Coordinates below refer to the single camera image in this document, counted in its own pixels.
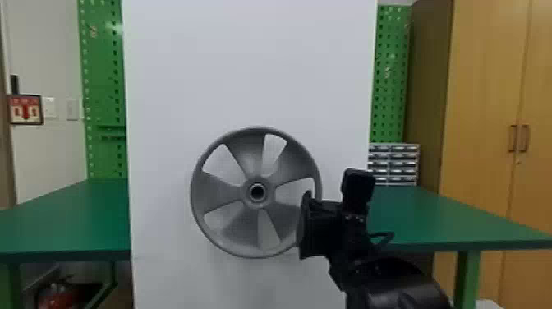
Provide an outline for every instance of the wall outlet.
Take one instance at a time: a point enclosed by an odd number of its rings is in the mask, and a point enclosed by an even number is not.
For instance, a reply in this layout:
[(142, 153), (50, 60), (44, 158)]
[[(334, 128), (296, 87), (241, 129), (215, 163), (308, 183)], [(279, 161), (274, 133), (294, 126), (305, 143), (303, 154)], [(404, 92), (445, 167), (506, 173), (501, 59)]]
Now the wall outlet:
[(43, 97), (42, 110), (44, 118), (57, 118), (58, 111), (56, 109), (56, 99), (52, 97)]
[(78, 121), (81, 118), (81, 105), (75, 98), (67, 99), (67, 120)]

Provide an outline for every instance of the wheel spoke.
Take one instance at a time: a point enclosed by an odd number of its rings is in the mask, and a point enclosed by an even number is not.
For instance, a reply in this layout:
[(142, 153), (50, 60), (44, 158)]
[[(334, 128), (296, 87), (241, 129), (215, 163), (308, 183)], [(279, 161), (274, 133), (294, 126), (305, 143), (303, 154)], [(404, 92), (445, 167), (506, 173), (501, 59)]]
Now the wheel spoke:
[(259, 211), (242, 210), (225, 228), (222, 234), (236, 243), (260, 247), (259, 245)]
[(263, 164), (265, 135), (246, 134), (227, 141), (225, 145), (240, 165), (246, 178), (260, 175)]
[(191, 199), (196, 207), (203, 214), (216, 210), (222, 206), (239, 201), (240, 187), (234, 186), (224, 180), (202, 172), (191, 190)]
[(282, 241), (295, 231), (301, 209), (293, 205), (273, 203), (266, 207), (266, 212), (269, 214), (280, 241)]
[(297, 145), (288, 142), (276, 160), (276, 169), (269, 180), (276, 186), (312, 177), (315, 167), (311, 158)]

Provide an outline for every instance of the white panel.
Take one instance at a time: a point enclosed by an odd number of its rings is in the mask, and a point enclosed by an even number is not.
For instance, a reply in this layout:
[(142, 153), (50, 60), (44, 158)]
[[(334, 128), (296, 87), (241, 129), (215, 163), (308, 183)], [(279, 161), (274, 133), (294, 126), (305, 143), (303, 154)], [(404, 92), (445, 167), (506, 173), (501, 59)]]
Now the white panel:
[(192, 171), (221, 135), (269, 126), (313, 155), (324, 198), (365, 168), (375, 0), (125, 1), (136, 304), (343, 307), (324, 259), (244, 260), (212, 245), (189, 204)]

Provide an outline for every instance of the cabinet door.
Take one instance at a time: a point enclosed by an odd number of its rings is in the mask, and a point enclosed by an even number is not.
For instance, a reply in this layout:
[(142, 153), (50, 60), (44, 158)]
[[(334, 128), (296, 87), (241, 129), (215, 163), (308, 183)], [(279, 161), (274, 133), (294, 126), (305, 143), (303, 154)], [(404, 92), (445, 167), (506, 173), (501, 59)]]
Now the cabinet door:
[[(552, 2), (533, 0), (510, 218), (552, 233)], [(552, 251), (505, 254), (503, 307), (552, 308)]]
[[(498, 215), (508, 210), (529, 1), (454, 2), (440, 193)], [(480, 297), (498, 299), (501, 261), (484, 254)], [(435, 277), (449, 293), (454, 274), (454, 255), (438, 254)]]

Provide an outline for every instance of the table leg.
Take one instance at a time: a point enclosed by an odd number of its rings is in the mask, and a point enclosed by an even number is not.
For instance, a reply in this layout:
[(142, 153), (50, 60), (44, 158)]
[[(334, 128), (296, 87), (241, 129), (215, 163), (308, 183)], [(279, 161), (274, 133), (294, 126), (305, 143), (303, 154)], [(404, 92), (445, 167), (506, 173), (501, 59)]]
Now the table leg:
[(2, 308), (21, 309), (21, 273), (19, 265), (0, 264), (0, 303)]
[(479, 290), (480, 251), (458, 253), (456, 286), (454, 288), (455, 309), (475, 309)]

